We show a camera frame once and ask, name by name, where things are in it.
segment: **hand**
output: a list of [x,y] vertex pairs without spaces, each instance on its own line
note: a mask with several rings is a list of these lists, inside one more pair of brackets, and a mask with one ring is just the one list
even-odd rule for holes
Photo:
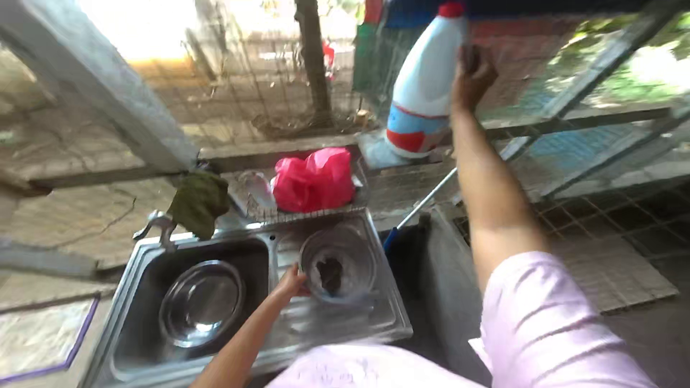
[[309,290],[304,287],[306,275],[299,273],[297,263],[294,263],[280,278],[280,282],[270,294],[288,304],[293,296],[309,296]]
[[488,48],[471,46],[460,48],[455,69],[455,81],[451,90],[451,115],[474,113],[477,104],[498,78]]

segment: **steel bowl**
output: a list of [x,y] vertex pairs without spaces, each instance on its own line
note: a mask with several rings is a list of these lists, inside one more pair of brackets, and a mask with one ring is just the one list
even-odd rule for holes
[[163,337],[183,348],[213,341],[237,320],[244,296],[244,282],[233,265],[209,260],[193,266],[163,298],[158,315]]
[[[319,263],[337,260],[341,266],[339,289],[331,293],[322,284]],[[349,226],[318,231],[302,244],[299,267],[307,275],[311,294],[325,302],[352,304],[371,294],[376,262],[364,238]]]

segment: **pink shirt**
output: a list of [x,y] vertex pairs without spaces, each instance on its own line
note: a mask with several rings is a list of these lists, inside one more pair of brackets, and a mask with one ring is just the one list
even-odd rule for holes
[[[493,387],[656,387],[560,261],[528,252],[503,261],[484,293],[480,344]],[[403,349],[328,345],[268,387],[481,387]]]

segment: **bottle label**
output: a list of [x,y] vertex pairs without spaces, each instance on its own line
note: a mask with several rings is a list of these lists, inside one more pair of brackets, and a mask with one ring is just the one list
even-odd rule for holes
[[386,136],[398,148],[411,153],[425,153],[438,145],[448,122],[447,115],[418,115],[394,103],[388,115]]

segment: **purple tape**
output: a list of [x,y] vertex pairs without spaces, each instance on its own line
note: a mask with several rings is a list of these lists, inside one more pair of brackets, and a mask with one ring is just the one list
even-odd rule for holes
[[8,382],[13,382],[13,381],[18,381],[18,380],[25,380],[27,378],[34,378],[34,377],[43,376],[46,374],[51,374],[53,372],[68,369],[70,367],[70,365],[72,364],[72,361],[74,361],[75,357],[77,357],[77,352],[79,351],[81,343],[84,341],[84,337],[86,336],[86,332],[88,330],[89,325],[91,325],[91,321],[93,320],[93,316],[96,312],[96,307],[98,306],[98,301],[100,299],[101,299],[100,295],[96,295],[94,297],[93,303],[91,303],[91,307],[89,308],[88,314],[86,314],[86,318],[84,319],[84,322],[81,325],[81,329],[79,330],[79,335],[77,336],[77,340],[75,341],[74,346],[72,346],[72,350],[70,350],[70,353],[67,355],[67,359],[65,361],[59,363],[58,365],[54,365],[52,367],[36,369],[35,371],[22,372],[20,374],[13,374],[13,375],[10,375],[8,377],[0,378],[0,384],[6,384]]

